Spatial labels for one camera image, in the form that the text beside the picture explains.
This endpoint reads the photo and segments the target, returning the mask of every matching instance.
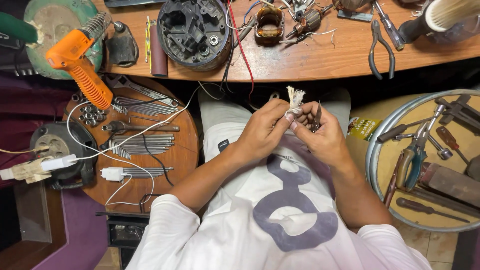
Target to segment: gray-handled pliers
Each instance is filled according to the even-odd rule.
[[[378,72],[377,67],[375,66],[375,59],[373,58],[373,51],[375,50],[375,45],[377,45],[377,42],[380,41],[380,43],[387,49],[388,56],[390,57],[390,69],[388,70],[388,78],[392,79],[395,73],[395,54],[393,54],[392,48],[382,37],[382,32],[380,31],[380,23],[377,20],[372,21],[372,35],[373,43],[372,47],[370,48],[370,54],[368,55],[368,64],[370,65],[370,69],[373,75],[377,77],[377,79],[383,79],[382,75],[380,74],[380,72]]]

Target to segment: hand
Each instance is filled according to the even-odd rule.
[[[259,160],[272,153],[295,118],[291,114],[288,119],[284,117],[289,108],[288,102],[274,98],[252,115],[233,143],[243,161]]]
[[[297,117],[290,129],[307,145],[310,152],[329,166],[339,166],[349,159],[350,154],[338,119],[322,107],[320,129],[312,133],[310,127],[317,114],[318,102],[304,104],[301,108],[303,114]]]

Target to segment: sanding sleeve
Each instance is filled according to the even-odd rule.
[[[163,51],[158,41],[157,26],[150,26],[150,51],[152,53],[152,75],[155,77],[168,76],[167,54]]]

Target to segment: blue wire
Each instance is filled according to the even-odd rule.
[[[245,17],[243,18],[243,24],[246,25],[247,24],[247,15],[248,13],[252,10],[252,8],[256,5],[256,4],[259,4],[260,1],[257,1],[255,3],[253,3],[253,5],[248,9],[247,13],[245,13]]]

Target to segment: red wire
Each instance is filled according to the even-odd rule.
[[[233,27],[237,28],[237,24],[235,23],[235,17],[233,16],[232,6],[230,5],[230,0],[227,0],[227,2],[228,2],[228,7],[230,8],[230,14],[232,15]],[[248,72],[250,72],[250,78],[252,78],[252,90],[250,91],[250,94],[248,95],[248,100],[251,103],[252,102],[253,86],[254,86],[253,74],[252,74],[252,70],[250,69],[250,65],[248,64],[247,57],[245,56],[245,53],[243,52],[243,47],[242,47],[241,42],[240,42],[240,35],[239,35],[239,32],[238,32],[237,29],[235,29],[235,33],[237,34],[237,39],[239,41],[239,46],[240,46],[241,53],[243,55],[243,59],[245,60],[245,64],[247,64]]]

